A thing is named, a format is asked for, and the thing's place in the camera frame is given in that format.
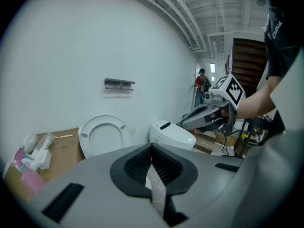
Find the white toilet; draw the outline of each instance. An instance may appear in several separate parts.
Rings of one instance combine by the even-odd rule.
[[[151,125],[150,143],[164,143],[184,150],[192,150],[196,139],[178,125],[159,120]]]
[[[88,121],[78,130],[86,158],[130,146],[127,126],[117,117],[103,115]]]

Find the toilet lid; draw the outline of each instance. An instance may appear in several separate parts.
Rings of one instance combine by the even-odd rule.
[[[80,146],[86,158],[129,147],[127,126],[117,117],[98,116],[81,130]]]

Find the white package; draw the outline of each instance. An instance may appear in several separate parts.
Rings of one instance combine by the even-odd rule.
[[[41,170],[49,169],[49,165],[51,163],[52,155],[48,150],[40,150],[35,159],[35,164]]]

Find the wall outlet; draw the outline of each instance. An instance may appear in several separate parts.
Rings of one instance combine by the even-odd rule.
[[[131,128],[130,129],[130,135],[135,135],[136,134],[136,129],[135,128]]]

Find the ceiling light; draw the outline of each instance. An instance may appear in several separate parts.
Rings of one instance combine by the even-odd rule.
[[[214,63],[210,63],[210,68],[211,68],[211,72],[215,73],[215,64]]]

